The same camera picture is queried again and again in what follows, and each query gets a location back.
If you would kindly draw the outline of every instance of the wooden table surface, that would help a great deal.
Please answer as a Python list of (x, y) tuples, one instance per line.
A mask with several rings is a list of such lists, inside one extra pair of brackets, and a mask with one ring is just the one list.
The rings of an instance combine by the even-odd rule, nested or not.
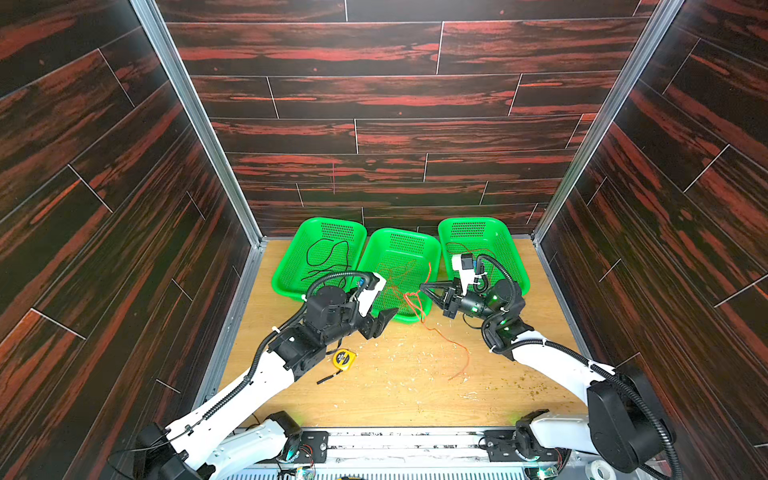
[[(300, 307), (277, 295), (270, 284), (290, 242), (271, 240), (230, 354), (221, 386), (245, 371), (261, 340)], [(549, 339), (576, 349), (576, 343), (530, 240), (515, 245), (531, 279), (522, 318)], [(445, 267), (441, 261), (441, 279)], [(468, 319), (473, 325), (477, 319)], [(467, 353), (445, 341), (461, 343)], [(336, 369), (329, 358), (256, 411), (263, 419), (286, 410), (306, 427), (347, 426), (481, 426), (514, 425), (537, 409), (585, 413), (586, 406), (568, 390), (527, 366), (488, 352), (477, 330), (460, 316), (448, 319), (432, 308), (425, 325), (391, 322), (378, 339), (366, 341), (359, 333), (343, 346), (358, 354), (353, 367), (336, 378), (316, 381)]]

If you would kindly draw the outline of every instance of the black wire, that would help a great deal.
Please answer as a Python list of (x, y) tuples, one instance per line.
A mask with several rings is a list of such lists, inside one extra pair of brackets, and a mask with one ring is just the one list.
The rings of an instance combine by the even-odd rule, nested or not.
[(639, 410), (645, 415), (645, 417), (648, 419), (648, 421), (651, 423), (651, 425), (656, 430), (657, 434), (659, 435), (659, 439), (661, 440), (661, 445), (664, 448), (664, 453), (667, 454), (667, 461), (669, 462), (670, 468), (672, 470), (672, 476), (668, 477), (665, 474), (654, 470), (648, 465), (640, 465), (640, 469), (643, 470), (643, 472), (646, 472), (649, 475), (654, 476), (655, 478), (658, 478), (658, 480), (682, 480), (683, 478), (683, 470), (680, 465), (680, 459), (677, 456), (677, 451), (674, 448), (674, 445), (672, 444), (672, 439), (670, 437), (669, 432), (664, 427), (664, 424), (661, 423), (661, 421), (656, 418), (653, 411), (648, 407), (648, 405), (645, 403), (643, 398), (637, 394), (637, 392), (632, 389), (626, 382), (619, 379), (617, 376), (612, 375), (610, 372), (607, 372), (603, 370), (601, 367), (591, 364), (590, 361), (581, 355), (580, 353), (577, 353), (571, 349), (569, 349), (566, 346), (560, 345), (559, 343), (552, 342), (550, 340), (545, 340), (542, 342), (540, 339), (526, 339), (526, 340), (520, 340), (518, 342), (512, 343), (510, 346), (496, 350), (493, 349), (494, 353), (497, 353), (499, 355), (503, 355), (507, 352), (511, 352), (512, 350), (525, 345), (543, 345), (548, 346), (553, 349), (559, 350), (563, 353), (567, 353), (569, 356), (572, 356), (579, 362), (583, 363), (586, 366), (589, 366), (590, 370), (597, 373), (599, 376), (606, 379), (611, 385), (615, 386), (621, 392), (629, 398), (638, 408)]
[(470, 325), (469, 322), (467, 322), (467, 317), (464, 316), (464, 313), (462, 313), (462, 320), (464, 320), (464, 323), (466, 323), (467, 326), (469, 328), (473, 329), (473, 330), (480, 330), (480, 329), (482, 329), (482, 326), (472, 326), (472, 325)]
[(331, 350), (330, 352), (326, 352), (326, 355), (333, 355), (334, 353), (338, 352), (339, 349), (341, 349), (341, 341), (344, 339), (339, 339), (339, 343), (336, 345), (336, 348)]
[[(310, 247), (306, 249), (306, 264), (308, 266), (323, 266), (323, 265), (325, 265), (328, 262), (328, 260), (330, 260), (331, 257), (333, 256), (333, 251), (336, 249), (336, 247), (341, 245), (342, 243), (346, 243), (346, 263), (344, 263), (344, 264), (337, 263), (335, 265), (331, 265), (331, 266), (329, 266), (327, 268), (324, 268), (324, 269), (321, 269), (321, 270), (310, 270), (307, 273), (312, 273), (312, 272), (315, 272), (315, 273), (313, 273), (312, 275), (307, 275), (304, 278), (302, 278), (301, 279), (302, 282), (304, 280), (307, 280), (307, 279), (312, 278), (314, 276), (320, 275), (322, 272), (332, 271), (331, 269), (333, 267), (335, 267), (335, 266), (343, 266), (344, 270), (347, 270), (347, 269), (350, 268), (350, 265), (349, 265), (349, 241), (348, 240), (341, 240), (339, 242), (334, 243), (333, 246), (331, 247), (331, 251), (328, 252), (328, 256), (322, 262), (320, 262), (320, 263), (310, 263), (310, 250), (312, 250), (312, 247), (314, 247), (315, 245), (317, 245), (318, 243), (320, 243), (320, 242), (322, 242), (324, 240), (329, 241), (329, 242), (333, 241), (330, 238), (321, 238), (321, 239), (317, 240), (315, 243), (313, 243), (312, 245), (310, 245)], [(344, 288), (345, 286), (346, 286), (346, 277), (343, 277), (339, 281), (339, 287), (340, 288)]]
[(171, 443), (171, 442), (172, 442), (172, 441), (174, 441), (175, 439), (178, 439), (178, 438), (180, 438), (182, 435), (185, 435), (185, 434), (187, 434), (187, 433), (192, 433), (192, 430), (193, 430), (193, 429), (194, 429), (196, 426), (198, 426), (198, 425), (200, 424), (200, 422), (202, 422), (202, 421), (203, 421), (203, 419), (197, 420), (197, 422), (195, 422), (195, 424), (194, 424), (194, 425), (192, 425), (190, 428), (188, 428), (188, 429), (184, 429), (184, 431), (183, 431), (182, 433), (180, 433), (180, 434), (176, 435), (175, 437), (173, 437), (173, 438), (172, 438), (172, 439), (170, 439), (170, 440), (166, 440), (166, 441), (165, 441), (165, 442), (163, 442), (163, 443), (159, 443), (159, 444), (157, 444), (157, 445), (150, 445), (150, 446), (148, 446), (148, 447), (143, 447), (143, 448), (141, 448), (141, 449), (125, 449), (125, 450), (115, 450), (114, 452), (112, 452), (111, 454), (109, 454), (109, 455), (107, 456), (107, 465), (109, 465), (109, 466), (110, 466), (110, 467), (111, 467), (113, 470), (115, 470), (115, 471), (118, 473), (118, 475), (120, 475), (121, 477), (123, 477), (123, 478), (127, 478), (128, 480), (135, 480), (135, 478), (133, 478), (133, 477), (129, 477), (128, 475), (125, 475), (123, 472), (121, 472), (121, 471), (120, 471), (120, 469), (119, 469), (117, 466), (113, 465), (113, 464), (112, 464), (112, 462), (110, 462), (110, 458), (112, 458), (113, 456), (115, 456), (115, 455), (117, 455), (117, 454), (120, 454), (120, 453), (128, 453), (128, 452), (146, 452), (147, 450), (155, 450), (155, 449), (158, 449), (158, 448), (160, 448), (160, 447), (162, 447), (162, 446), (164, 446), (164, 445), (168, 445), (169, 443)]

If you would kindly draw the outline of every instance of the wood grain pattern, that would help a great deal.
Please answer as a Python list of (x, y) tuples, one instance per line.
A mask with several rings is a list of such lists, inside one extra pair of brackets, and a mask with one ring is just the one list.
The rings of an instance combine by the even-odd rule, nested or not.
[(763, 362), (768, 359), (766, 309), (768, 309), (768, 279), (758, 282), (718, 307), (722, 315), (730, 321), (733, 330), (743, 335), (742, 338), (746, 340), (746, 344)]
[(642, 81), (658, 93), (664, 93), (698, 41), (697, 36), (672, 24), (643, 70), (640, 76)]
[(605, 175), (598, 168), (597, 162), (588, 163), (584, 172), (576, 181), (576, 190), (581, 194), (581, 198), (587, 205), (598, 192), (603, 180), (605, 180)]
[(227, 198), (221, 180), (209, 161), (198, 165), (197, 176), (192, 180), (187, 193), (195, 203), (195, 207), (206, 218), (216, 208), (222, 197)]
[[(103, 319), (89, 332), (89, 341), (30, 422), (29, 430), (19, 439), (12, 453), (13, 461), (0, 467), (0, 475), (24, 478), (34, 469), (49, 478), (64, 476), (98, 418), (99, 409), (93, 406), (101, 406), (108, 400), (134, 349), (149, 344), (141, 342), (142, 332), (153, 313), (161, 311), (164, 287), (171, 284), (172, 275), (182, 260), (184, 246), (200, 220), (200, 214), (190, 200), (181, 198), (180, 203), (168, 208), (170, 212), (164, 211), (168, 221), (158, 229), (137, 267), (130, 274), (123, 274), (127, 269), (111, 269), (113, 276), (124, 280), (118, 291), (109, 294), (107, 287), (113, 284), (111, 279), (96, 275), (93, 269), (88, 271), (89, 277), (83, 284), (98, 283), (98, 292), (107, 298), (99, 299), (101, 303), (97, 303), (85, 295), (75, 296), (72, 302), (76, 307), (85, 308), (78, 322), (86, 323), (96, 315), (101, 317), (101, 312)], [(108, 307), (92, 310), (104, 304)], [(66, 313), (74, 311), (75, 308), (70, 308)], [(93, 447), (98, 447), (98, 443), (86, 442), (86, 449)]]
[(313, 217), (338, 218), (362, 223), (360, 207), (251, 207), (259, 228), (270, 236), (293, 236), (304, 220)]
[(585, 114), (598, 111), (618, 74), (618, 71), (524, 74), (509, 114)]
[[(175, 361), (167, 358), (167, 354), (191, 304), (173, 283), (167, 285), (162, 295), (64, 478), (96, 480), (102, 470), (111, 475), (111, 468), (106, 466), (107, 457), (115, 449), (131, 448), (125, 441), (133, 435), (125, 434), (143, 427), (135, 423), (138, 419), (132, 422), (131, 417), (139, 416), (136, 411), (144, 409), (157, 372), (166, 362)], [(119, 442), (120, 436), (128, 438)]]
[[(297, 302), (277, 295), (270, 287), (289, 243), (274, 240), (266, 246), (252, 298), (222, 378), (223, 385), (253, 360), (253, 342), (260, 341), (279, 321), (276, 319), (288, 318), (296, 312)], [(531, 290), (525, 297), (525, 322), (547, 332), (554, 341), (576, 348), (531, 241), (515, 240), (515, 246), (531, 279)], [(354, 370), (336, 377), (333, 381), (338, 383), (332, 388), (330, 384), (315, 384), (333, 372), (330, 362), (322, 362), (273, 397), (256, 415), (261, 419), (262, 413), (285, 409), (304, 426), (457, 426), (509, 425), (537, 406), (556, 412), (585, 411), (583, 404), (578, 405), (578, 399), (547, 377), (516, 362), (494, 360), (480, 335), (460, 318), (449, 322), (439, 309), (433, 308), (426, 322), (470, 349), (472, 358), (464, 377), (466, 382), (462, 378), (448, 381), (466, 362), (464, 350), (454, 349), (437, 333), (428, 332), (419, 324), (392, 322), (376, 340), (366, 341), (360, 335), (344, 340), (347, 348), (359, 354), (358, 363)], [(414, 355), (422, 362), (415, 361)], [(307, 402), (308, 396), (315, 401)]]
[(339, 0), (159, 0), (166, 22), (344, 22)]
[(360, 153), (473, 152), (564, 148), (578, 115), (358, 120)]
[[(661, 378), (680, 373), (682, 379), (678, 379), (675, 386), (669, 385), (667, 390), (680, 415), (689, 421), (695, 418), (695, 422), (706, 415), (719, 417), (717, 427), (699, 425), (694, 431), (701, 433), (706, 442), (712, 438), (729, 438), (733, 442), (729, 448), (743, 449), (744, 444), (739, 445), (743, 440), (737, 438), (740, 431), (750, 436), (748, 432), (761, 429), (765, 432), (768, 425), (768, 414), (760, 407), (768, 399), (764, 397), (768, 396), (768, 389), (764, 388), (768, 385), (768, 371), (746, 347), (752, 340), (736, 335), (723, 317), (703, 300), (663, 252), (656, 233), (645, 226), (610, 180), (600, 189), (590, 208), (609, 241), (616, 246), (622, 263), (630, 269), (644, 293), (645, 302), (657, 312), (659, 324), (646, 330), (647, 344), (653, 349), (650, 351), (658, 354), (645, 358), (653, 362), (654, 371), (659, 372)], [(647, 316), (645, 320), (652, 323), (654, 317)], [(650, 333), (662, 331), (663, 336)], [(707, 362), (697, 361), (705, 358)], [(677, 363), (679, 367), (676, 372), (669, 372), (668, 368), (661, 368), (657, 360), (664, 363), (669, 360), (670, 365)], [(733, 382), (746, 382), (744, 385), (755, 386), (755, 389), (734, 392)], [(710, 389), (725, 410), (713, 405), (716, 402), (711, 397), (705, 399)], [(703, 398), (694, 398), (692, 390)], [(725, 436), (707, 437), (708, 430), (720, 428), (730, 432)], [(752, 467), (749, 462), (740, 466), (744, 474)]]
[(266, 77), (191, 78), (209, 117), (277, 118)]
[(768, 168), (768, 69), (700, 41), (664, 97)]
[(174, 341), (169, 358), (176, 358), (177, 361), (167, 362), (157, 374), (160, 380), (181, 391), (177, 409), (171, 412), (174, 418), (192, 410), (205, 374), (204, 366), (210, 361), (240, 282), (231, 263), (233, 251), (239, 248), (236, 228), (236, 224), (230, 224), (184, 320), (180, 330), (183, 334)]
[(349, 120), (211, 121), (226, 151), (258, 154), (354, 154), (355, 124)]
[(619, 70), (646, 20), (446, 22), (439, 73)]
[(430, 154), (425, 181), (561, 178), (576, 150)]
[(168, 80), (143, 28), (105, 45), (101, 53), (134, 105), (146, 100)]
[(765, 5), (751, 0), (688, 2), (675, 19), (682, 28), (768, 67)]
[(98, 51), (0, 99), (0, 218), (131, 109)]
[(170, 82), (91, 145), (72, 167), (116, 210), (189, 125)]
[(227, 215), (227, 207), (228, 202), (219, 201), (207, 217), (201, 217), (184, 246), (184, 258), (174, 274), (174, 280), (192, 299), (200, 291), (200, 285), (230, 229), (232, 222)]
[(654, 13), (656, 7), (661, 0), (640, 0), (637, 4), (637, 8), (634, 11), (635, 17), (650, 17)]
[(519, 74), (271, 78), (281, 118), (501, 117)]
[(299, 184), (308, 207), (477, 205), (483, 183)]
[(109, 218), (65, 168), (0, 222), (0, 339), (14, 328)]
[(536, 204), (452, 207), (364, 207), (366, 227), (437, 227), (446, 218), (494, 217), (505, 225), (526, 225)]
[(248, 204), (253, 207), (303, 207), (299, 187), (293, 183), (240, 182)]
[(428, 22), (448, 20), (540, 20), (547, 18), (628, 17), (636, 0), (347, 0), (350, 22)]
[(440, 23), (171, 23), (194, 75), (434, 74)]
[(425, 154), (227, 154), (240, 181), (421, 181)]
[(654, 232), (659, 250), (712, 305), (764, 273), (616, 125), (606, 133), (596, 158), (637, 217)]
[(768, 270), (768, 170), (731, 147), (686, 195)]
[(122, 0), (6, 2), (0, 18), (0, 97), (139, 26)]
[(483, 205), (526, 204), (548, 202), (560, 185), (561, 178), (537, 180), (507, 180), (488, 182)]
[(681, 190), (726, 146), (641, 81), (614, 122)]
[(0, 452), (0, 465), (10, 446), (27, 429), (35, 412), (82, 347), (83, 340), (29, 310), (0, 341), (0, 433), (8, 448)]
[(35, 307), (89, 336), (131, 269), (143, 255), (147, 258), (147, 249), (169, 219), (178, 218), (176, 206), (189, 202), (187, 185), (197, 165), (207, 162), (203, 155), (197, 137), (187, 132)]
[(587, 136), (597, 115), (598, 114), (582, 114), (573, 134), (571, 134), (571, 139), (568, 140), (567, 148), (579, 148), (581, 146), (581, 142), (583, 142), (584, 138)]

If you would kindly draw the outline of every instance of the green plastic basket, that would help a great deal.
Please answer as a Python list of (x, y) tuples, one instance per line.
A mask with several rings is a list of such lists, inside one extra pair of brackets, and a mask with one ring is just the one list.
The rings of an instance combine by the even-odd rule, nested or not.
[[(356, 222), (323, 217), (304, 221), (272, 277), (272, 288), (280, 295), (301, 301), (306, 289), (323, 275), (357, 267), (366, 235), (366, 228)], [(352, 285), (351, 279), (339, 280), (342, 281), (345, 290)]]
[[(446, 218), (440, 222), (437, 231), (445, 259), (445, 271), (451, 278), (458, 276), (458, 272), (451, 267), (452, 256), (468, 251), (475, 256), (487, 253), (504, 265), (512, 278), (520, 284), (523, 295), (531, 289), (531, 281), (515, 242), (512, 241), (509, 229), (500, 220), (490, 217)], [(502, 277), (502, 273), (494, 268), (491, 272), (491, 285)]]
[[(372, 314), (377, 316), (382, 310), (398, 308), (394, 320), (402, 323), (418, 322), (419, 318), (398, 291), (418, 292), (419, 286), (427, 281), (430, 263), (432, 275), (429, 281), (434, 282), (440, 268), (440, 243), (436, 238), (396, 228), (382, 228), (373, 232), (357, 267), (360, 271), (377, 272), (387, 281), (384, 290), (373, 303)], [(419, 293), (419, 298), (424, 314), (428, 314), (432, 309), (432, 301), (423, 293)]]

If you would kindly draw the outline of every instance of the dark wood wall panel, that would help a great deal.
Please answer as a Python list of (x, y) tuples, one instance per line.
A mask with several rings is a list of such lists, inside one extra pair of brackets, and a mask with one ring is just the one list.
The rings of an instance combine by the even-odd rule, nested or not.
[[(159, 2), (262, 230), (280, 235), (323, 214), (316, 192), (327, 216), (345, 218), (346, 207), (393, 205), (366, 192), (404, 183), (422, 185), (391, 200), (400, 207), (477, 206), (482, 193), (424, 198), (446, 181), (548, 179), (546, 194), (509, 185), (498, 199), (548, 202), (656, 5)], [(319, 190), (307, 200), (293, 184)], [(543, 211), (509, 226), (530, 233)]]
[(0, 7), (0, 478), (112, 478), (191, 407), (250, 244), (130, 2), (44, 3)]
[(192, 84), (211, 117), (277, 118), (266, 77), (193, 75)]
[(0, 222), (0, 339), (50, 288), (110, 213), (68, 167)]
[(764, 34), (768, 19), (765, 16), (765, 5), (760, 1), (686, 2), (676, 23), (694, 35), (768, 67)]
[(350, 22), (429, 22), (447, 20), (535, 20), (628, 17), (636, 0), (347, 0)]
[(75, 159), (72, 167), (115, 210), (188, 126), (184, 108), (166, 82)]
[(8, 446), (0, 452), (0, 465), (27, 429), (29, 413), (45, 403), (83, 346), (82, 338), (34, 310), (17, 321), (10, 335), (3, 334), (0, 341), (0, 434)]
[(579, 148), (581, 146), (581, 142), (584, 141), (584, 137), (587, 136), (587, 133), (589, 132), (590, 127), (592, 127), (596, 117), (597, 114), (581, 115), (576, 128), (574, 128), (574, 131), (571, 134), (571, 138), (568, 140), (568, 145), (566, 148)]
[(664, 96), (768, 168), (768, 69), (699, 41)]
[(560, 178), (542, 178), (488, 182), (481, 203), (500, 205), (548, 202), (558, 189), (560, 180)]
[(439, 73), (620, 70), (646, 21), (446, 22)]
[(654, 231), (661, 250), (680, 265), (712, 304), (765, 273), (615, 125), (596, 158), (638, 219)]
[(307, 207), (407, 207), (412, 205), (478, 205), (483, 183), (299, 184)]
[(509, 114), (594, 113), (600, 110), (618, 74), (618, 71), (524, 74)]
[(425, 180), (489, 181), (560, 178), (571, 165), (575, 149), (431, 154)]
[[(567, 228), (584, 211), (566, 206), (542, 243), (571, 311), (591, 312), (591, 348), (640, 352), (687, 478), (768, 471), (763, 13), (684, 4), (571, 193), (598, 230)], [(620, 260), (586, 284), (604, 268), (602, 239)]]
[(0, 98), (0, 217), (131, 109), (98, 51)]
[(681, 190), (687, 189), (726, 146), (642, 81), (616, 116), (616, 125)]
[(578, 115), (357, 121), (362, 153), (473, 152), (565, 148)]
[(105, 45), (101, 53), (134, 105), (146, 100), (167, 80), (141, 27)]
[(226, 151), (258, 154), (354, 154), (349, 120), (212, 119)]
[(280, 118), (501, 117), (520, 81), (511, 75), (271, 78)]
[(439, 23), (168, 24), (193, 75), (433, 74)]
[(227, 154), (241, 181), (422, 181), (426, 154)]
[(139, 26), (124, 0), (6, 2), (0, 15), (0, 97)]
[(768, 271), (768, 170), (728, 147), (686, 195)]

